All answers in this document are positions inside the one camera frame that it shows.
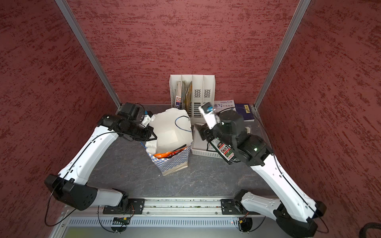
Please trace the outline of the white plastic basket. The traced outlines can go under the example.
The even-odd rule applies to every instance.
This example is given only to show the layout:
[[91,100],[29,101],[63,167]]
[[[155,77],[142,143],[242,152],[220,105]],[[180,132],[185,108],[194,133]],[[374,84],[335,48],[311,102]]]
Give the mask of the white plastic basket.
[[205,156],[205,157],[211,157],[211,158],[219,158],[222,159],[213,148],[208,148],[209,141],[202,140],[200,137],[200,134],[197,130],[197,124],[203,125],[201,123],[196,123],[193,125],[193,143],[191,146],[191,151],[193,155],[199,155],[199,156]]

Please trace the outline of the white blue checkered paper bag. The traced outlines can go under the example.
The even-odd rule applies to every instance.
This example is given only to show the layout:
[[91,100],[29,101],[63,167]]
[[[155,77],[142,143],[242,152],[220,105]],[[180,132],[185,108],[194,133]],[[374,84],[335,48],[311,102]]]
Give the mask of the white blue checkered paper bag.
[[[145,151],[151,161],[166,176],[188,166],[188,158],[193,143],[191,122],[185,110],[170,108],[154,115],[149,123],[154,128],[157,140],[145,143]],[[186,144],[184,150],[172,158],[157,159],[154,154],[171,152]]]

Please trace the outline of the orange condiment packet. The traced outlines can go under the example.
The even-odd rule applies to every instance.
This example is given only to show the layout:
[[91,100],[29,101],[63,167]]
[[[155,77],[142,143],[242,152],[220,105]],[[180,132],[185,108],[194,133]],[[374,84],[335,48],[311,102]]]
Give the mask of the orange condiment packet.
[[181,153],[184,149],[179,149],[176,151],[166,152],[166,153],[158,153],[154,154],[154,157],[157,159],[164,159],[164,158],[172,158],[173,156]]

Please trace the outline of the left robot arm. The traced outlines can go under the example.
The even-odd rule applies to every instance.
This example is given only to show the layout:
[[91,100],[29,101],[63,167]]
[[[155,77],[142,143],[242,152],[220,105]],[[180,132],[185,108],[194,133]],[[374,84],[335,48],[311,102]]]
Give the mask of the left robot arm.
[[128,116],[104,115],[76,156],[57,175],[48,175],[45,179],[54,198],[79,211],[107,206],[116,214],[128,212],[130,205],[126,192],[91,187],[87,182],[96,164],[118,137],[125,135],[135,141],[156,140],[153,127],[149,125],[154,119],[151,112],[147,112],[142,121]]

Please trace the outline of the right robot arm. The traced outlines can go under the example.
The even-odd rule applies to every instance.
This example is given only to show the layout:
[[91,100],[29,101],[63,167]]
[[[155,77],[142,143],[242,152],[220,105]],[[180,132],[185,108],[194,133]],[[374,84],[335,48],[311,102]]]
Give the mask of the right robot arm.
[[318,232],[315,222],[326,212],[326,205],[306,195],[283,169],[270,146],[258,135],[247,132],[243,117],[234,110],[215,112],[206,103],[198,107],[205,120],[196,126],[206,140],[228,164],[242,162],[256,172],[276,194],[265,198],[241,190],[235,200],[247,213],[259,213],[273,219],[293,238],[312,238]]

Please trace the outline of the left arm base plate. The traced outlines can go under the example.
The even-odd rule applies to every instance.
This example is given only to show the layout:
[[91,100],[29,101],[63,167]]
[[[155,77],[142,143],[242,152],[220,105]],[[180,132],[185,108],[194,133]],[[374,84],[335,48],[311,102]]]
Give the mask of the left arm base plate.
[[102,213],[106,215],[141,215],[144,204],[145,199],[143,198],[126,198],[117,206],[105,206]]

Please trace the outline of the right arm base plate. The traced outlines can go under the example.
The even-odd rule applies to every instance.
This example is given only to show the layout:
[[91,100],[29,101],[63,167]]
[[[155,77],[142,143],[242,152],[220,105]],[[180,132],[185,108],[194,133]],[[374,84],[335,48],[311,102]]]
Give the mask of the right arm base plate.
[[259,215],[257,212],[249,212],[242,203],[236,199],[221,199],[221,210],[223,215]]

